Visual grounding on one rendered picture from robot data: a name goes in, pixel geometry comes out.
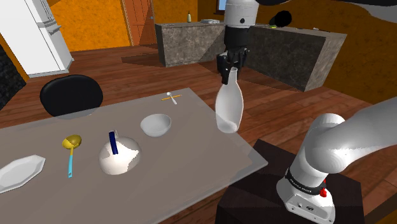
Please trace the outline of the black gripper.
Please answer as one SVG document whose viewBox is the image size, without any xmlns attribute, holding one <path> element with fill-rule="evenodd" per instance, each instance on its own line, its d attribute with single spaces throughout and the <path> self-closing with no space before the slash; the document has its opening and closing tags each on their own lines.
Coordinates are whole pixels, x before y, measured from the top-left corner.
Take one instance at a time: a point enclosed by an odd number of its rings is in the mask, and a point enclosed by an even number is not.
<svg viewBox="0 0 397 224">
<path fill-rule="evenodd" d="M 228 84 L 231 64 L 228 61 L 228 56 L 233 56 L 233 66 L 240 70 L 247 58 L 249 50 L 246 48 L 248 43 L 249 29 L 248 28 L 235 28 L 226 26 L 224 44 L 225 50 L 216 56 L 217 70 L 221 75 L 221 82 L 224 85 Z"/>
</svg>

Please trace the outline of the white translucent bottle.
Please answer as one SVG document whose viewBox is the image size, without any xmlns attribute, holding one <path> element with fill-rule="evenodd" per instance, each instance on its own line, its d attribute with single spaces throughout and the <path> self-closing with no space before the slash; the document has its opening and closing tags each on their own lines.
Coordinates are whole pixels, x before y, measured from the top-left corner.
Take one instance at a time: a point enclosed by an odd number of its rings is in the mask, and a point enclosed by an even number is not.
<svg viewBox="0 0 397 224">
<path fill-rule="evenodd" d="M 215 103 L 216 123 L 224 133 L 237 132 L 242 120 L 244 99 L 237 83 L 238 69 L 232 67 L 226 77 L 228 84 L 222 84 Z"/>
</svg>

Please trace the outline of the grey stone kitchen counter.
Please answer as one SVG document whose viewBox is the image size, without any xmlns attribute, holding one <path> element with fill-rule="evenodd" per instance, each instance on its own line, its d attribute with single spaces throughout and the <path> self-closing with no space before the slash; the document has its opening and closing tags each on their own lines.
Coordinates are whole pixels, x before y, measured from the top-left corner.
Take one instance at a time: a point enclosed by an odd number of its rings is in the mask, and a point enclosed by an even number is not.
<svg viewBox="0 0 397 224">
<path fill-rule="evenodd" d="M 212 61 L 225 50 L 225 26 L 200 22 L 156 24 L 158 55 L 165 67 Z M 346 39 L 346 34 L 271 28 L 249 30 L 245 66 L 306 92 L 321 87 Z"/>
</svg>

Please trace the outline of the window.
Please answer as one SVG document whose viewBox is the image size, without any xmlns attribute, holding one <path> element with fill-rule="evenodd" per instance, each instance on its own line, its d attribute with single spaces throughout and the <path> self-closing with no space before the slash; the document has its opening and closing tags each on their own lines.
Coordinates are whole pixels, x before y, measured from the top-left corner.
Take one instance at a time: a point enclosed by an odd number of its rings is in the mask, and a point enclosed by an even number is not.
<svg viewBox="0 0 397 224">
<path fill-rule="evenodd" d="M 226 0 L 216 0 L 215 15 L 223 15 L 225 13 Z"/>
</svg>

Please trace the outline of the white bowl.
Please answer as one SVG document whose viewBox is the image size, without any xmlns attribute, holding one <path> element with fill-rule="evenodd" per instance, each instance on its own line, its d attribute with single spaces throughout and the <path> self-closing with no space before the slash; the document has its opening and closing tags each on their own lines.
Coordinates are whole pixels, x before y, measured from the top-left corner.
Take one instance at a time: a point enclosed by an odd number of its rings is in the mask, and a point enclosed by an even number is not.
<svg viewBox="0 0 397 224">
<path fill-rule="evenodd" d="M 160 137 L 171 127 L 171 118 L 165 114 L 152 114 L 141 121 L 140 127 L 150 137 Z"/>
</svg>

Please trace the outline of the orange wooden door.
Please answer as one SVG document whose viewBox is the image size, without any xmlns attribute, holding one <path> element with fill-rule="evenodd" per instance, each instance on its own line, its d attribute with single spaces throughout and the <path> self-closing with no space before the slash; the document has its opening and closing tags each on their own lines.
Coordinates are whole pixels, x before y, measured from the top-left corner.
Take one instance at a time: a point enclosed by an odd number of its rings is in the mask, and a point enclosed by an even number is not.
<svg viewBox="0 0 397 224">
<path fill-rule="evenodd" d="M 121 0 L 132 46 L 157 43 L 153 0 Z"/>
</svg>

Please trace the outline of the dark robot stand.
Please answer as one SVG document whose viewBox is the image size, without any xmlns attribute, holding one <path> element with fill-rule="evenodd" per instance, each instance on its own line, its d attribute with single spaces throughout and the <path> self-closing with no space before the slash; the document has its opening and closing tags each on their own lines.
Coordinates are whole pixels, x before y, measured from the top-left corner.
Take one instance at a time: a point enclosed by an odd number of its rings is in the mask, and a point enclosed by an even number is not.
<svg viewBox="0 0 397 224">
<path fill-rule="evenodd" d="M 230 185 L 218 203 L 215 224 L 316 224 L 289 212 L 276 191 L 295 155 L 261 139 L 254 149 L 268 161 L 264 168 Z M 361 184 L 330 174 L 326 187 L 333 197 L 333 224 L 365 224 Z"/>
</svg>

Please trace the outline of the black chair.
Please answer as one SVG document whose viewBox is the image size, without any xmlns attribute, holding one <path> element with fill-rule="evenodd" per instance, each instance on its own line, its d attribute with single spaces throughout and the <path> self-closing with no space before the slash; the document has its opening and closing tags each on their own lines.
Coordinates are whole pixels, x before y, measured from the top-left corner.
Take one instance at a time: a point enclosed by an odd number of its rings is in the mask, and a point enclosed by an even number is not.
<svg viewBox="0 0 397 224">
<path fill-rule="evenodd" d="M 63 116 L 98 108 L 103 93 L 93 78 L 72 74 L 49 81 L 41 89 L 39 98 L 50 115 Z"/>
</svg>

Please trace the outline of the white refrigerator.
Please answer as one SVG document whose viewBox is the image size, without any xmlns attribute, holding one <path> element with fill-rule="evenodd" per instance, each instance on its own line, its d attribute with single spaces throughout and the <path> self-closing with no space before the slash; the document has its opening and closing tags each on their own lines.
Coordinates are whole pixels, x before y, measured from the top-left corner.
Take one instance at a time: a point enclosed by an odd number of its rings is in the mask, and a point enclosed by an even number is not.
<svg viewBox="0 0 397 224">
<path fill-rule="evenodd" d="M 60 28 L 47 0 L 0 0 L 0 33 L 30 78 L 69 72 Z"/>
</svg>

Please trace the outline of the white octagonal plate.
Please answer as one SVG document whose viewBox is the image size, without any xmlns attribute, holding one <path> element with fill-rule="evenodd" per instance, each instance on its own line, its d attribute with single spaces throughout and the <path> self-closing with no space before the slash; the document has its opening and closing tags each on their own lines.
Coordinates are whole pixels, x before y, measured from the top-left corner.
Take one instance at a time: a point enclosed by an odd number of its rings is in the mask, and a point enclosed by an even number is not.
<svg viewBox="0 0 397 224">
<path fill-rule="evenodd" d="M 31 155 L 16 159 L 0 169 L 0 194 L 25 185 L 44 167 L 46 158 Z"/>
</svg>

